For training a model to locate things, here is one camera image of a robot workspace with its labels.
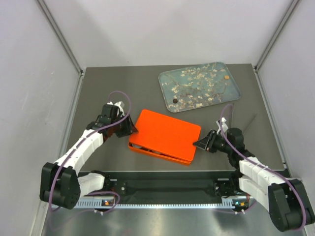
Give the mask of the floral blue tray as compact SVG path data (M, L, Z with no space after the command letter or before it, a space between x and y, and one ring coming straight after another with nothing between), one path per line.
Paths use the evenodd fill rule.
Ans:
M241 98L227 65L213 62L162 72L158 76L168 111L178 113Z

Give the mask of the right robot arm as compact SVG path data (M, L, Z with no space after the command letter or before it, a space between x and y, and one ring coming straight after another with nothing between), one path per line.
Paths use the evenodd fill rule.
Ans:
M211 130L193 145L210 153L227 154L236 171L230 177L230 190L237 195L247 193L269 213L274 226L281 232L297 230L315 222L315 213L302 181L285 178L262 164L244 144L239 128L225 134Z

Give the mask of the orange chocolate box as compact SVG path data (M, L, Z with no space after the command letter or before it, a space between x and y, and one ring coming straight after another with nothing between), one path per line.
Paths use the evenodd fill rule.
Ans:
M165 155L162 153L157 153L157 152L154 152L154 151L149 150L149 149L144 148L144 147L136 147L136 145L134 145L132 143L128 143L128 147L130 150L132 150L134 152L137 152L137 153L140 153L143 155L147 155L147 156L151 156L151 157L155 157L155 158L159 158L159 159L163 159L166 161L174 162L177 164L189 166L192 163L192 161L186 161L186 160L171 157L171 156L168 156L168 155Z

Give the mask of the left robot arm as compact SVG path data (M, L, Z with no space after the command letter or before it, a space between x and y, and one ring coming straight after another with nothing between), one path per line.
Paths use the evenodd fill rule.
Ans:
M112 184L103 174L91 172L82 177L78 175L91 155L112 135L121 138L137 132L129 115L119 114L116 118L98 116L62 157L42 167L40 200L72 209L80 198L92 192L108 194Z

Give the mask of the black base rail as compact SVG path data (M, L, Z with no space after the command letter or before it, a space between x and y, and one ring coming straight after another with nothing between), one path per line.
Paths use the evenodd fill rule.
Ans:
M154 171L110 172L105 176L105 190L117 192L121 204L179 205L220 204L224 199L247 200L234 190L229 178L232 171Z

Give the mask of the orange box lid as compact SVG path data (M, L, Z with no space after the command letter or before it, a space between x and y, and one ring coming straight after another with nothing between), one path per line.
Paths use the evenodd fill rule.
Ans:
M135 126L138 133L130 136L129 143L193 161L196 151L193 143L201 133L199 125L144 109Z

